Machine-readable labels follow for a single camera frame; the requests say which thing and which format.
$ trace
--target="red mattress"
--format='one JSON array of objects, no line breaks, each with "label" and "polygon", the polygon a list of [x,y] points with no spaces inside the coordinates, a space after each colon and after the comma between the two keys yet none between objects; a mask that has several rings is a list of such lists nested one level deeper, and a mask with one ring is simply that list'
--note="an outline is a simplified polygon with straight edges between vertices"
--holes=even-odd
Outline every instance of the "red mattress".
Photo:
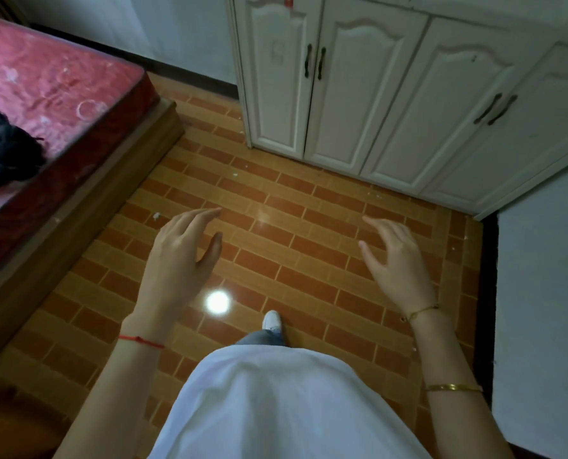
[{"label": "red mattress", "polygon": [[158,100],[142,68],[0,20],[0,111],[48,160],[0,188],[0,268]]}]

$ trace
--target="pants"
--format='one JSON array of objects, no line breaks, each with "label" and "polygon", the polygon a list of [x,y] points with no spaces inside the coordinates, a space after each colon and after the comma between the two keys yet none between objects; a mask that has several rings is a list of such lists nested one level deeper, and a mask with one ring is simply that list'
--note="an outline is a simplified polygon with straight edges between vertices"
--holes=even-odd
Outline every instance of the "pants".
[{"label": "pants", "polygon": [[259,330],[248,333],[236,345],[288,346],[281,333],[271,330]]}]

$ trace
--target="black cabinet handle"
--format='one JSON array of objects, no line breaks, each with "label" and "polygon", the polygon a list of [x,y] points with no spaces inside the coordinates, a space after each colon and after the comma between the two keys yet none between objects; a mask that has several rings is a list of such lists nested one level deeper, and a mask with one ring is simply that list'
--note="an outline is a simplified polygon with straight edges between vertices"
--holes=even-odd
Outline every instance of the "black cabinet handle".
[{"label": "black cabinet handle", "polygon": [[326,54],[326,48],[323,46],[320,50],[320,62],[318,63],[318,80],[322,79],[322,66],[324,63],[324,55]]},{"label": "black cabinet handle", "polygon": [[310,73],[307,68],[310,65],[311,43],[307,46],[307,54],[305,55],[305,77],[309,77]]},{"label": "black cabinet handle", "polygon": [[473,123],[476,124],[476,125],[479,124],[480,121],[481,121],[484,117],[486,117],[490,111],[492,111],[492,108],[494,107],[494,105],[496,104],[496,102],[501,99],[502,96],[503,96],[502,93],[497,93],[497,94],[494,96],[494,98],[492,99],[492,103],[490,103],[490,106],[487,107],[487,108],[486,108],[486,111],[484,111],[484,112],[482,113],[482,115],[481,115],[480,117],[478,117],[476,120],[474,120]]},{"label": "black cabinet handle", "polygon": [[493,125],[497,120],[499,120],[500,118],[502,118],[506,112],[509,111],[509,107],[513,104],[513,102],[518,99],[518,95],[512,95],[509,100],[507,101],[507,104],[505,105],[505,107],[503,108],[503,110],[495,115],[492,119],[490,119],[488,121],[488,125]]}]

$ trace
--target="person's left hand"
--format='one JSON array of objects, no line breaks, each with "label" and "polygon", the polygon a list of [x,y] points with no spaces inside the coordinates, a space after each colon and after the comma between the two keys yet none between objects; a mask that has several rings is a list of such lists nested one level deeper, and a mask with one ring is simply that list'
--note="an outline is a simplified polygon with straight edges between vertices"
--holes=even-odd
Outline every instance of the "person's left hand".
[{"label": "person's left hand", "polygon": [[122,333],[165,343],[182,309],[201,291],[220,257],[222,233],[218,232],[196,261],[201,236],[219,215],[219,208],[197,209],[163,226],[148,256],[137,304],[125,318]]}]

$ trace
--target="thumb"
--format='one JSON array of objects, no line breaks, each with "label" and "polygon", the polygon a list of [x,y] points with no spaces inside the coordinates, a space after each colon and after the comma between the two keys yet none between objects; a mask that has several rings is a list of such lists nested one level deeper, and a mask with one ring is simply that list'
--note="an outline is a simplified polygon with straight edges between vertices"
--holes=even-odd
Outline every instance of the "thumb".
[{"label": "thumb", "polygon": [[216,232],[210,240],[209,246],[203,257],[197,263],[198,269],[202,275],[209,277],[220,258],[222,252],[222,232]]},{"label": "thumb", "polygon": [[365,242],[360,241],[359,247],[360,247],[360,254],[362,254],[362,258],[364,259],[365,264],[369,269],[369,272],[371,272],[373,278],[377,278],[378,274],[380,273],[380,270],[384,267],[384,264],[382,264],[375,258],[375,256],[371,252],[371,249]]}]

